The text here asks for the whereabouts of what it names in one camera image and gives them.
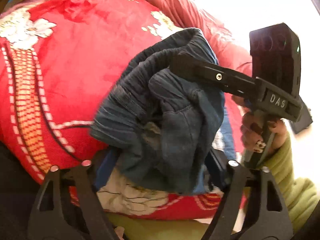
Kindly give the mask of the right green sleeve forearm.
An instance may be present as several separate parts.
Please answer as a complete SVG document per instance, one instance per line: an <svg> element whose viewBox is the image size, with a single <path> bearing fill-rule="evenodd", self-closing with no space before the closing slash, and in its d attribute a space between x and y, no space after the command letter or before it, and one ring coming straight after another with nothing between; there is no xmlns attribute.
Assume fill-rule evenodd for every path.
<svg viewBox="0 0 320 240"><path fill-rule="evenodd" d="M319 195L316 185L308 178L295 178L292 163L290 135L274 155L261 163L274 177L289 212L293 232L297 233L316 208Z"/></svg>

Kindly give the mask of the right hand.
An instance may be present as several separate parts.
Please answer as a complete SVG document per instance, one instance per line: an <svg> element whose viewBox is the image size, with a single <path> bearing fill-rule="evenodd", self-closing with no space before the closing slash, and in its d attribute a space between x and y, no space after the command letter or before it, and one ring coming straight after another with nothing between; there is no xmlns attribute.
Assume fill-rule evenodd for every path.
<svg viewBox="0 0 320 240"><path fill-rule="evenodd" d="M249 112L245 107L244 99L239 96L232 96L232 100L239 106L244 107L246 113L242 117L240 131L242 133L241 142L246 150L262 153L266 143L262 137L263 129L258 125L260 122L257 116ZM267 121L267 126L270 132L274 133L274 139L268 150L269 155L273 155L287 139L287 128L283 120L271 117Z"/></svg>

